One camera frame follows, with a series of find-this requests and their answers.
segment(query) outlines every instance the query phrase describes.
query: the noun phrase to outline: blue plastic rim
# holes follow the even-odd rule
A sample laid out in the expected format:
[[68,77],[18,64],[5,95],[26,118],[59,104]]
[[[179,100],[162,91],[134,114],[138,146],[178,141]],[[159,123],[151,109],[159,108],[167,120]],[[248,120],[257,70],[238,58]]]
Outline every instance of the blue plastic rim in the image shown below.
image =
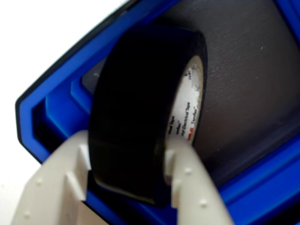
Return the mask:
[[[151,22],[177,1],[139,1],[20,98],[17,106],[20,139],[32,155],[40,162],[50,155],[34,136],[33,109],[42,104],[42,120],[61,140],[87,129],[92,95],[82,86],[81,77],[109,54],[128,28]],[[277,0],[277,3],[300,41],[300,1]],[[219,191],[236,224],[263,223],[300,200],[300,179],[295,177],[300,177],[300,135],[227,182]],[[170,206],[157,209],[128,202],[152,224],[176,224],[176,210]],[[87,194],[87,204],[112,224],[126,224],[91,191]]]

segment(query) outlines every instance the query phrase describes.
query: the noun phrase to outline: tape roll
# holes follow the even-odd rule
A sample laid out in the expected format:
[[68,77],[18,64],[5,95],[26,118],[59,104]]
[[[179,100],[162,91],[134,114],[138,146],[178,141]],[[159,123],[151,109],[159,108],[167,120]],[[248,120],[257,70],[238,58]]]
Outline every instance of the tape roll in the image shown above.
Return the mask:
[[193,142],[206,68],[200,32],[146,25],[120,38],[101,72],[90,116],[98,185],[156,205],[169,201],[166,139],[181,135]]

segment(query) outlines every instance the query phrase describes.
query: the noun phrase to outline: tape core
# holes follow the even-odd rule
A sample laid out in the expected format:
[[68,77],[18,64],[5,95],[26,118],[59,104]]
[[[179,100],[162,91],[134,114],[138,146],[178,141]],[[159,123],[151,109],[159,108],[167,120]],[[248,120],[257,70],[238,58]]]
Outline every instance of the tape core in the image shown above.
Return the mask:
[[193,142],[203,95],[203,66],[199,56],[188,62],[178,86],[167,126],[167,138],[182,136]]

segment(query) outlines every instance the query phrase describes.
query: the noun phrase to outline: dark gray surface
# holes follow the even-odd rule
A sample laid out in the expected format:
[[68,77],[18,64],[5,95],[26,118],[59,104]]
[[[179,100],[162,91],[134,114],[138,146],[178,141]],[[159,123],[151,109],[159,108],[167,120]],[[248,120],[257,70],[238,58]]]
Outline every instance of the dark gray surface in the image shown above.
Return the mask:
[[299,131],[300,52],[271,0],[182,0],[156,23],[201,30],[208,81],[196,150],[217,185]]

